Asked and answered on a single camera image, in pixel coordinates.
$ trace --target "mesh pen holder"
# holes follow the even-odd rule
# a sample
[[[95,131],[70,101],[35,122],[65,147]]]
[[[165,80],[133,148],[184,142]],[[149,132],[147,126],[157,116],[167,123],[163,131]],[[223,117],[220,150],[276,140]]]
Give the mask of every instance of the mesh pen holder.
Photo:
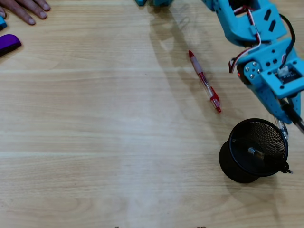
[[[250,183],[279,171],[292,174],[287,157],[288,142],[274,124],[248,119],[232,130],[219,152],[219,163],[233,181]]]

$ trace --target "wood grain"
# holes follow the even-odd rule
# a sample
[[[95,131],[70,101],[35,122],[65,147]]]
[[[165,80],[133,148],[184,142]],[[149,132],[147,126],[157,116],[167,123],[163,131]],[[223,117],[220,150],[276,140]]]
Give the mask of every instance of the wood grain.
[[[275,0],[304,57],[302,0]],[[271,115],[227,60],[230,44],[199,0],[138,8],[132,0],[50,0],[23,47],[0,60],[1,228],[301,228],[303,136],[289,126],[288,162],[242,185],[219,150],[240,121]],[[192,49],[221,96],[217,115]]]

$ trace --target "pen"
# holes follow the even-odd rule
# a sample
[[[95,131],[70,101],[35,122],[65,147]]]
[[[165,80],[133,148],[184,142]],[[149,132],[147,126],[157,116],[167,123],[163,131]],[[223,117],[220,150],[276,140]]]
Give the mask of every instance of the pen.
[[[197,59],[195,58],[194,54],[191,51],[189,51],[189,57],[190,57],[190,60],[193,64],[193,67],[194,67],[196,73],[199,76],[200,81],[202,82],[202,84],[204,85],[204,87],[206,89],[206,92],[207,92],[207,94],[210,98],[211,103],[213,104],[213,106],[217,110],[217,112],[221,113],[222,110],[220,108],[219,96],[214,91],[214,89],[210,86],[207,78],[204,75],[204,72],[203,72],[199,62],[197,61]]]

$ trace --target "robotic arm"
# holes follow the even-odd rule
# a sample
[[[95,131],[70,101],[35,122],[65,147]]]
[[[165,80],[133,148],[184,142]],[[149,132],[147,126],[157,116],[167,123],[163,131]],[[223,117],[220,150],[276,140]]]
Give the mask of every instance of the robotic arm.
[[[242,82],[277,119],[293,122],[304,133],[301,94],[304,90],[304,61],[293,48],[295,33],[286,17],[268,0],[203,0],[216,12],[226,38],[249,47],[229,63],[237,68]],[[287,34],[292,38],[279,40]]]

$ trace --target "black cable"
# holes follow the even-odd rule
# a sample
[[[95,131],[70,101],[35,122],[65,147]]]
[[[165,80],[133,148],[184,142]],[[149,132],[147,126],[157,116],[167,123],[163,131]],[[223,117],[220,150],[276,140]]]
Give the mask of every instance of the black cable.
[[[286,22],[287,26],[289,27],[290,33],[291,33],[291,42],[286,49],[286,57],[284,58],[284,61],[283,61],[282,65],[280,66],[280,69],[282,69],[284,67],[284,65],[286,64],[287,57],[288,57],[289,53],[294,48],[294,45],[295,45],[295,31],[294,31],[294,28],[291,25],[290,21],[284,15],[280,14],[280,16]]]
[[[304,134],[304,122],[298,113],[294,110],[293,106],[285,100],[279,100],[282,110],[286,113],[288,118],[300,129]]]

